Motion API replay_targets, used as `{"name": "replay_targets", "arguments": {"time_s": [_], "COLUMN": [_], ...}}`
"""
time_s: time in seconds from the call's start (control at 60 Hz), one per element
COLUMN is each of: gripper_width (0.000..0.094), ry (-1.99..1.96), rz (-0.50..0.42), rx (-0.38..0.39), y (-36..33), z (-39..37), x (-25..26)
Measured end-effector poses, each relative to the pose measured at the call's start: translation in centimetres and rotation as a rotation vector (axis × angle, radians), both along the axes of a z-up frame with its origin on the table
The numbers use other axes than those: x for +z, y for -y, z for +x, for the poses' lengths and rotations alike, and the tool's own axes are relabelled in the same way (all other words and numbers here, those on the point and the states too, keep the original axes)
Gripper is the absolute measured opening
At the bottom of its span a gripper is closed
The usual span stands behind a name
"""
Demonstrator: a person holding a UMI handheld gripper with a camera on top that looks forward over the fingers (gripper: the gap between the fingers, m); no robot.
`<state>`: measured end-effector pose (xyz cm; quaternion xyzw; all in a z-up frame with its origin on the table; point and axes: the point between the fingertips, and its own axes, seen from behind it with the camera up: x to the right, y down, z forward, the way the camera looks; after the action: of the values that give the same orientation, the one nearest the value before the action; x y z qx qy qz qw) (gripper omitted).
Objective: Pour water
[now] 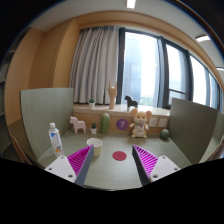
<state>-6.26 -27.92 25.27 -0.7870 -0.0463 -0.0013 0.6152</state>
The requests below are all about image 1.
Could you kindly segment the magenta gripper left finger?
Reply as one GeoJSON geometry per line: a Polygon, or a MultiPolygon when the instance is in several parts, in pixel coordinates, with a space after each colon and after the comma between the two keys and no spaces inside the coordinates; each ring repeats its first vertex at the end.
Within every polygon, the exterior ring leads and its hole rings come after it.
{"type": "Polygon", "coordinates": [[[78,186],[83,186],[93,156],[94,147],[90,145],[68,157],[58,157],[46,168],[46,171],[78,186]]]}

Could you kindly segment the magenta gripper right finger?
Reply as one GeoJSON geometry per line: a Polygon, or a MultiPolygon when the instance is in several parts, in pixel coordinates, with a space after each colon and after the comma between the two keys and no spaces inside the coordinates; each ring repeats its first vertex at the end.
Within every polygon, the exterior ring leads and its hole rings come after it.
{"type": "Polygon", "coordinates": [[[167,156],[156,156],[137,145],[132,146],[132,156],[143,186],[180,170],[167,156]]]}

